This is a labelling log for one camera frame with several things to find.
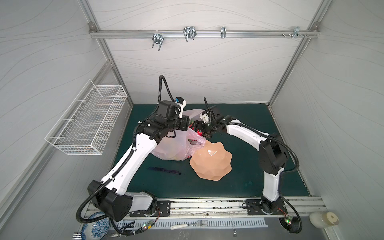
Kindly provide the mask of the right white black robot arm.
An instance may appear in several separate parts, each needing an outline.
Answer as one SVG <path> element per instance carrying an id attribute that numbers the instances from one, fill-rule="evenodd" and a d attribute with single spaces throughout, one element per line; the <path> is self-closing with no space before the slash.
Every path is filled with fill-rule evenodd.
<path id="1" fill-rule="evenodd" d="M 283 196 L 282 177 L 298 171 L 297 155 L 282 140 L 280 134 L 267 134 L 250 127 L 232 116 L 223 116 L 216 106 L 210 107 L 204 98 L 206 110 L 194 121 L 193 128 L 204 137 L 222 132 L 232 135 L 254 147 L 259 152 L 259 164 L 264 172 L 264 187 L 258 204 L 247 204 L 247 209 L 260 208 L 265 215 L 280 211 L 282 227 L 291 234 L 299 234 L 303 222 L 298 211 Z"/>

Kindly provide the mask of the pink green dragon fruit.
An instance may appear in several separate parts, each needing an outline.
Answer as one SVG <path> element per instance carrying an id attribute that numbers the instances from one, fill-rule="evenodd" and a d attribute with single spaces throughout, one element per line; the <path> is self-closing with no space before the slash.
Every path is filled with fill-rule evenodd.
<path id="1" fill-rule="evenodd" d="M 201 126 L 195 126 L 194 127 L 194 130 L 195 130 L 195 132 L 199 135 L 199 136 L 204 136 L 204 132 L 203 132 L 203 129 L 202 129 L 202 127 Z"/>

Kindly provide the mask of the pink plastic bag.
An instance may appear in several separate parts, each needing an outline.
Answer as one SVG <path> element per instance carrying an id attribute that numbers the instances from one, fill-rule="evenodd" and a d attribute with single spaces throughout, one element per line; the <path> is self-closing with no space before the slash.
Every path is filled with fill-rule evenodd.
<path id="1" fill-rule="evenodd" d="M 161 140 L 151 154 L 161 160 L 183 161 L 205 146 L 206 138 L 188 127 L 187 131 L 175 130 Z"/>

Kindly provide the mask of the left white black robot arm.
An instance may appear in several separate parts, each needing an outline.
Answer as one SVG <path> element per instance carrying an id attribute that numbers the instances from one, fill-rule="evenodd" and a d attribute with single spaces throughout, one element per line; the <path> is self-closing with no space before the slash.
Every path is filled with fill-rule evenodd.
<path id="1" fill-rule="evenodd" d="M 128 186 L 146 157 L 163 138 L 176 131 L 186 132 L 189 117 L 183 115 L 186 101 L 181 97 L 170 97 L 162 101 L 162 87 L 168 89 L 163 75 L 159 76 L 158 104 L 150 116 L 135 127 L 132 145 L 100 181 L 92 181 L 88 186 L 89 196 L 81 203 L 76 220 L 87 224 L 105 218 L 116 222 L 133 212 L 152 215 L 156 211 L 157 197 L 147 193 L 129 193 Z"/>

